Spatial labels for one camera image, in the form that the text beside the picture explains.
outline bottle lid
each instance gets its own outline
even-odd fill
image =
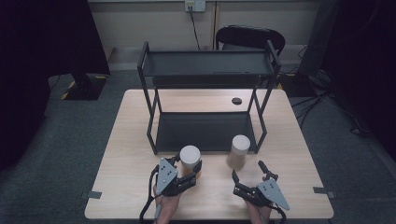
[[[180,160],[184,166],[193,168],[198,164],[201,159],[201,152],[198,147],[195,146],[185,146],[180,151]]]
[[[232,150],[238,155],[246,155],[248,153],[248,149],[250,148],[250,140],[239,134],[233,138],[233,146]]]

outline wooden table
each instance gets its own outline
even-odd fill
[[[260,100],[265,90],[257,93]],[[250,95],[251,90],[161,90],[164,110],[186,112],[245,110]],[[241,98],[243,103],[233,105],[234,97]],[[241,183],[254,187],[262,182],[257,162],[263,160],[270,171],[279,175],[278,185],[290,205],[290,210],[285,211],[288,218],[331,218],[333,210],[327,195],[313,190],[323,185],[286,93],[273,90],[263,115],[268,134],[259,153],[247,155],[244,169],[237,172]],[[257,128],[254,130],[259,132],[260,123],[254,118],[253,126]],[[102,196],[89,199],[87,218],[139,218],[148,197],[152,169],[161,157],[174,156],[152,153],[146,136],[148,123],[143,91],[125,92],[92,188],[102,192]],[[173,219],[248,219],[245,203],[233,195],[232,170],[226,164],[226,157],[224,153],[202,155],[202,176],[195,187],[183,193]],[[154,211],[152,203],[145,218],[153,218]],[[273,212],[271,218],[280,215]]]

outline wall socket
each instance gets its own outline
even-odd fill
[[[205,0],[189,0],[184,2],[184,10],[190,11],[191,7],[194,12],[204,12],[206,11],[206,1]]]

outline chair backrest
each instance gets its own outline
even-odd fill
[[[224,44],[222,49],[231,49],[230,46],[265,49],[267,40],[271,40],[279,56],[286,42],[285,37],[279,32],[258,27],[229,25],[216,33],[216,49],[219,49],[219,43]]]

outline bottle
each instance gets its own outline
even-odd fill
[[[185,146],[180,151],[180,161],[182,164],[182,176],[192,173],[192,169],[201,160],[201,152],[198,147]],[[201,171],[196,174],[196,179],[201,176]]]
[[[230,154],[227,157],[227,164],[236,171],[242,170],[245,165],[245,158],[250,147],[250,140],[239,134],[233,138]]]

